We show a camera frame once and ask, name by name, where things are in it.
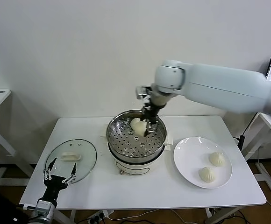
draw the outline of power cord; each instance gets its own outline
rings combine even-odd
[[[79,223],[81,223],[81,222],[83,222],[83,221],[87,221],[87,220],[93,220],[93,223],[92,224],[94,224],[94,219],[92,219],[92,218],[85,218],[85,219],[82,219],[82,220],[80,220],[80,221],[78,221],[76,224],[79,224]]]
[[[138,221],[124,220],[124,221],[120,222],[120,224],[123,224],[123,223],[141,223],[141,222],[147,222],[147,223],[150,223],[150,224],[156,224],[156,223],[150,222],[150,221],[148,221],[146,219],[138,220]]]
[[[244,129],[243,133],[241,134],[241,136],[239,136],[239,138],[237,137],[233,137],[234,139],[238,140],[237,143],[237,147],[239,148],[240,151],[242,151],[242,147],[243,147],[243,143],[244,143],[244,134],[246,133],[246,131],[248,130],[248,128],[250,128],[251,124],[254,122],[254,120],[258,117],[259,113],[255,113],[254,116],[252,117],[251,121],[249,122],[249,124],[247,125],[247,127]]]
[[[182,218],[181,218],[181,216],[176,212],[176,211],[174,211],[173,209],[170,209],[172,212],[174,212],[180,219],[181,219],[181,221],[183,222],[183,223],[185,223],[185,224],[198,224],[198,223],[194,223],[194,222],[186,222],[186,221],[184,221]]]
[[[147,213],[150,213],[150,212],[154,212],[154,211],[157,211],[157,210],[159,210],[159,209],[155,209],[155,210],[152,210],[152,211],[147,211],[147,212],[145,212],[145,213],[143,213],[143,214],[140,214],[140,215],[138,215],[138,216],[131,216],[131,217],[125,217],[125,218],[119,218],[119,219],[111,219],[110,217],[107,217],[108,219],[110,219],[110,220],[112,220],[112,221],[118,221],[118,220],[123,220],[123,219],[127,219],[127,218],[136,218],[136,217],[140,217],[140,216],[143,216],[143,215],[146,215]],[[174,212],[179,218],[180,218],[180,220],[183,222],[183,223],[185,223],[185,224],[198,224],[198,223],[195,223],[195,222],[186,222],[186,221],[184,221],[182,218],[181,218],[181,216],[176,212],[176,211],[174,211],[173,209],[170,209],[172,212]]]
[[[103,221],[103,223],[106,224],[106,222],[104,221],[104,214],[103,214],[103,213],[100,213],[100,214],[99,214],[99,217],[101,218],[101,220]]]
[[[131,217],[125,217],[125,218],[118,218],[118,219],[111,219],[110,217],[107,217],[107,218],[110,219],[110,220],[112,220],[112,221],[119,221],[119,220],[123,220],[123,219],[127,219],[127,218],[136,218],[136,217],[140,217],[140,216],[146,215],[146,214],[148,214],[148,213],[151,213],[151,212],[154,212],[154,211],[157,211],[157,210],[159,210],[159,209],[155,209],[155,210],[152,210],[152,211],[147,211],[147,212],[145,212],[145,213],[143,213],[143,214],[140,214],[140,215],[138,215],[138,216],[131,216]]]
[[[258,151],[257,151],[257,163],[258,163],[258,164],[260,164],[260,162],[259,162],[259,151],[260,151],[260,148],[259,148]],[[265,172],[268,176],[270,176],[269,173],[268,173],[266,170],[264,170],[264,169],[261,168],[261,166],[259,166],[259,168],[260,168],[263,172]]]

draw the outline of floor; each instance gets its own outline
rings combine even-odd
[[[263,163],[267,171],[271,175],[271,162]],[[249,166],[254,174],[258,173],[255,165],[253,163],[249,163]],[[16,167],[10,167],[5,176],[5,178],[25,178],[25,174],[22,173]],[[268,186],[264,182],[259,183],[261,189],[263,190],[267,200],[271,203],[271,191]],[[21,195],[24,192],[24,187],[3,187],[0,186],[0,193],[9,199],[11,202],[18,204],[21,198]],[[203,224],[206,217],[206,213],[204,209],[180,209],[176,210],[177,213],[186,221],[186,222],[196,222],[199,224]],[[65,215],[70,216],[70,211],[62,211]],[[93,210],[78,210],[75,216],[75,222],[78,222],[84,218],[89,217],[96,211]],[[146,212],[146,210],[117,210],[110,217],[112,219],[118,219],[122,217],[135,216]],[[251,224],[271,224],[271,206],[266,203],[262,206],[250,206],[241,210],[241,212],[245,215],[246,219]],[[156,224],[182,224],[182,221],[170,210],[157,210],[155,212],[146,214],[142,217],[133,218],[132,221],[147,219]],[[105,220],[106,224],[120,224],[121,221],[112,221]],[[226,220],[224,224],[244,224],[245,221],[240,218],[232,218]]]

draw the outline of perforated steamer tray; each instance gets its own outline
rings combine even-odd
[[[107,127],[107,141],[111,153],[119,160],[129,164],[144,164],[156,159],[163,151],[167,135],[164,123],[157,117],[155,132],[142,137],[130,127],[134,118],[141,118],[142,111],[131,110],[119,114]]]

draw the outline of power strip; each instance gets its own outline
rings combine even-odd
[[[90,223],[89,219],[94,219],[95,216],[99,217],[99,214],[103,214],[104,218],[108,217],[110,214],[112,214],[114,212],[114,210],[99,210],[98,212],[94,213],[93,215],[88,217],[88,223]]]

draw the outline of white wall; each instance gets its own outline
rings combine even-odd
[[[271,1],[0,0],[0,88],[13,91],[0,131],[36,162],[57,118],[141,108],[135,86],[164,59],[259,70],[270,57]],[[169,105],[162,114],[224,115]]]

